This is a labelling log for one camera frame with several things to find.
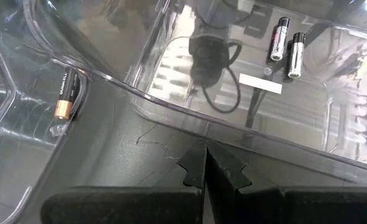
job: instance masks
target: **copper-top battery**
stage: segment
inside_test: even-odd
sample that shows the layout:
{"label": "copper-top battery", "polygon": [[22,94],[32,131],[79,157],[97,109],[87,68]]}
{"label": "copper-top battery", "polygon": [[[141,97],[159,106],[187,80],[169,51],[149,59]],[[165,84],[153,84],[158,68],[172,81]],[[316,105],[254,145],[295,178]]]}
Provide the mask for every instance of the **copper-top battery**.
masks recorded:
{"label": "copper-top battery", "polygon": [[69,119],[77,87],[78,74],[72,68],[66,68],[63,75],[62,85],[59,91],[59,100],[55,110],[55,117],[58,119]]}

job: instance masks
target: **battery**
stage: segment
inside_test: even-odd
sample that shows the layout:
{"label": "battery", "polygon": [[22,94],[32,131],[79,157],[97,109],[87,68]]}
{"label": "battery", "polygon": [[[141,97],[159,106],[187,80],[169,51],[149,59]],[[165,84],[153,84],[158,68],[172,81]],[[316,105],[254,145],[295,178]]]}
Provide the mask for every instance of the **battery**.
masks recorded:
{"label": "battery", "polygon": [[289,72],[290,78],[299,78],[301,76],[302,60],[304,56],[305,34],[298,32],[293,36],[293,46],[290,56]]}
{"label": "battery", "polygon": [[78,74],[72,68],[66,68],[63,75],[62,85],[59,91],[59,100],[55,110],[55,117],[58,119],[69,119],[72,111],[75,91],[77,87]]}
{"label": "battery", "polygon": [[282,60],[284,45],[286,43],[287,31],[289,30],[290,19],[282,17],[277,23],[275,36],[273,39],[271,59],[274,61]]}

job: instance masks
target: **black cord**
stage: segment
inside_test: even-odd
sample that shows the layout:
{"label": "black cord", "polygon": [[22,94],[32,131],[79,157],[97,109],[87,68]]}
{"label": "black cord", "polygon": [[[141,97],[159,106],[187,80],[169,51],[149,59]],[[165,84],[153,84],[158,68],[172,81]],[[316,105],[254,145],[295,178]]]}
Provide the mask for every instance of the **black cord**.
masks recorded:
{"label": "black cord", "polygon": [[228,69],[229,73],[232,76],[233,81],[235,82],[236,85],[236,91],[237,91],[237,99],[236,99],[236,104],[229,110],[225,111],[225,110],[221,110],[219,108],[217,108],[214,103],[212,102],[212,100],[210,99],[210,96],[208,96],[208,93],[206,91],[206,88],[204,87],[204,85],[202,85],[202,90],[203,90],[203,94],[207,100],[207,103],[216,111],[223,113],[223,114],[228,114],[228,113],[232,113],[234,110],[236,110],[240,104],[240,100],[241,100],[241,92],[240,92],[240,84],[238,79],[235,77],[235,74],[233,73],[232,69],[230,67],[227,67],[226,69]]}

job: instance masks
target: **white label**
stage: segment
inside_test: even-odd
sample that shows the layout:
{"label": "white label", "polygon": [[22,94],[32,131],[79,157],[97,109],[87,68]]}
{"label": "white label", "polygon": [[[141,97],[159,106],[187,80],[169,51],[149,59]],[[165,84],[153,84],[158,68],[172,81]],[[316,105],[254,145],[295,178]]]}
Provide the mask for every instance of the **white label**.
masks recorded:
{"label": "white label", "polygon": [[239,83],[271,91],[273,93],[282,94],[282,84],[274,83],[262,78],[256,78],[245,74],[240,74]]}

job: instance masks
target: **transparent plastic bin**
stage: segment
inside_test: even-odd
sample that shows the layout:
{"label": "transparent plastic bin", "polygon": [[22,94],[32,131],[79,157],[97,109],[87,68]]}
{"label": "transparent plastic bin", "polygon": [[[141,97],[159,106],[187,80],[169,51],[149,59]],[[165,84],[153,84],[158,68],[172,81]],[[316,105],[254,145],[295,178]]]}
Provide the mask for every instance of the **transparent plastic bin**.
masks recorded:
{"label": "transparent plastic bin", "polygon": [[[367,1],[25,0],[24,13],[50,55],[135,94],[153,121],[286,161],[255,139],[367,169]],[[307,35],[295,80],[284,75],[286,58],[268,60],[282,16],[289,40]],[[231,72],[221,67],[236,51]],[[282,93],[237,85],[240,74]]]}
{"label": "transparent plastic bin", "polygon": [[[5,19],[0,22],[2,224],[17,221],[60,146],[63,133],[53,136],[50,130],[59,126],[65,126],[65,130],[70,127],[70,121],[53,118],[65,69],[53,63],[33,40],[24,25],[23,8],[11,5],[15,2],[0,1],[0,17]],[[74,111],[84,95],[84,92],[79,94]]]}

